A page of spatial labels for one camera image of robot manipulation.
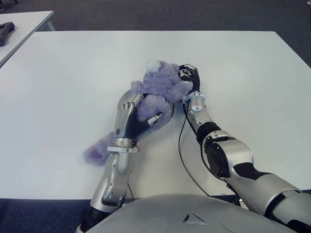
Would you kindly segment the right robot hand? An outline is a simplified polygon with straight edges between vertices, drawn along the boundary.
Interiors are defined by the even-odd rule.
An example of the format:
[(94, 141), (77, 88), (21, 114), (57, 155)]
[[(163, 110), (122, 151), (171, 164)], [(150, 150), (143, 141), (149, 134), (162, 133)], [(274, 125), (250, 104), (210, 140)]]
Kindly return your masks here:
[(200, 78), (198, 69), (195, 66), (191, 64), (184, 64), (179, 66), (178, 75), (182, 81), (192, 83), (192, 89), (189, 91), (189, 93), (200, 91)]

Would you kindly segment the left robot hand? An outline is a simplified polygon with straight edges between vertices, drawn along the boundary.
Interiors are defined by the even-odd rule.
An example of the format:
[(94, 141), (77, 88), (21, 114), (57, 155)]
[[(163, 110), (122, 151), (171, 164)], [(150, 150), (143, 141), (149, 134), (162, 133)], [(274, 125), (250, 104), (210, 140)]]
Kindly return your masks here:
[(143, 94), (135, 94), (132, 90), (129, 90), (120, 99), (115, 122), (116, 138), (134, 140), (164, 115), (163, 112), (158, 112), (145, 121), (138, 121), (138, 104), (142, 98)]

